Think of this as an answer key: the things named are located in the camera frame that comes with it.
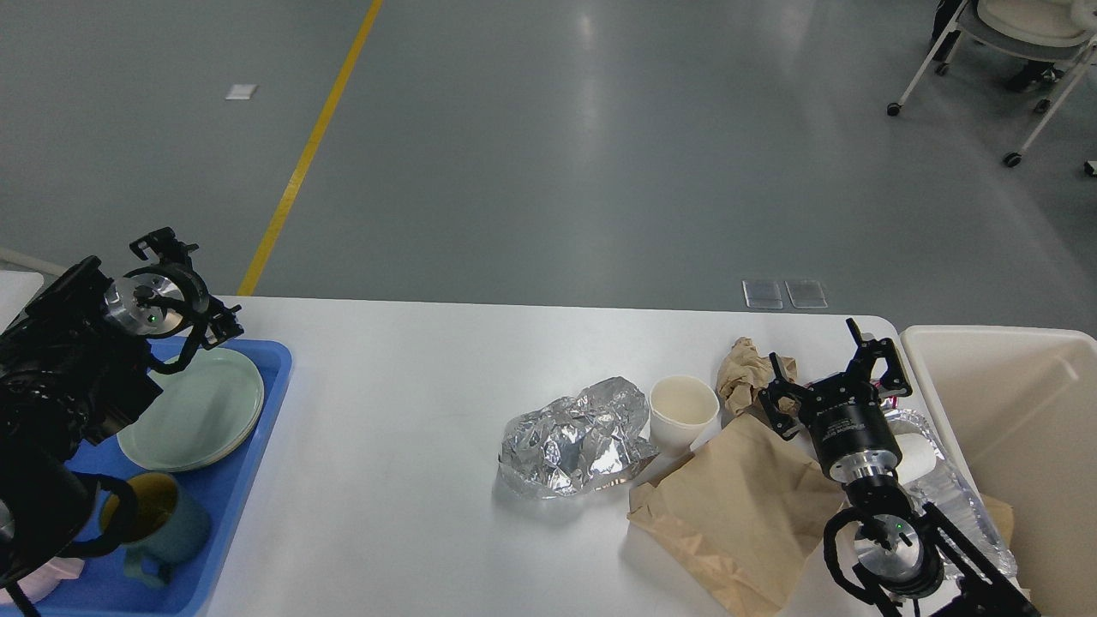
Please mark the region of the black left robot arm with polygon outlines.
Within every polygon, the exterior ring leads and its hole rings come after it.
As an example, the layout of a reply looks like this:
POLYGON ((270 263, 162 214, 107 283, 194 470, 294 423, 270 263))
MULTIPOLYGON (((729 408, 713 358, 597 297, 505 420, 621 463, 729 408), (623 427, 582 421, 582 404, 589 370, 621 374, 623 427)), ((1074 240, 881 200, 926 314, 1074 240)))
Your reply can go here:
POLYGON ((105 557, 135 526, 138 500, 125 481, 66 462, 152 406, 162 390, 150 372, 180 374, 200 349, 244 333, 238 308, 196 272, 195 243, 165 227, 129 248, 142 268, 114 279, 88 256, 3 332, 3 588, 24 616, 38 609, 23 579, 52 559, 105 557))

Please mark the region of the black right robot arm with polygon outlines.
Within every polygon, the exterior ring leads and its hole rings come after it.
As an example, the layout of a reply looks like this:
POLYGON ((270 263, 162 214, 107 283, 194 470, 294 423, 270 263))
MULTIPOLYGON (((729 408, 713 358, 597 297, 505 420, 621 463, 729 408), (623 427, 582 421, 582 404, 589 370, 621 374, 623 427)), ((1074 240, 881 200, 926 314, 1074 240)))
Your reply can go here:
POLYGON ((773 378, 758 394, 771 428, 783 439, 807 431, 824 476, 842 489, 847 506, 827 521, 824 562, 855 601, 897 616, 943 586, 955 569, 955 597, 940 616, 1034 616, 1034 603, 980 550, 935 500, 902 485, 904 453, 885 403, 913 393, 908 371, 889 338, 846 325, 853 356, 842 371, 806 384, 769 356, 773 378))

